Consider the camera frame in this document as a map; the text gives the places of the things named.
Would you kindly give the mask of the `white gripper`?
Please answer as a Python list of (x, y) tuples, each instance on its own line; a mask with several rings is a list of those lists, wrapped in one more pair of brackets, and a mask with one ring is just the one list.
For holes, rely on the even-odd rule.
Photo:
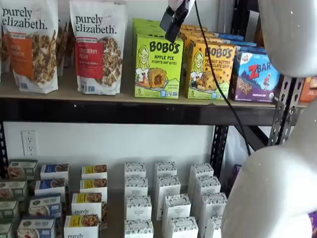
[(165, 30), (165, 38), (167, 40), (170, 42), (175, 41), (181, 25), (194, 4), (195, 0), (168, 0), (168, 7), (160, 22), (160, 28)]

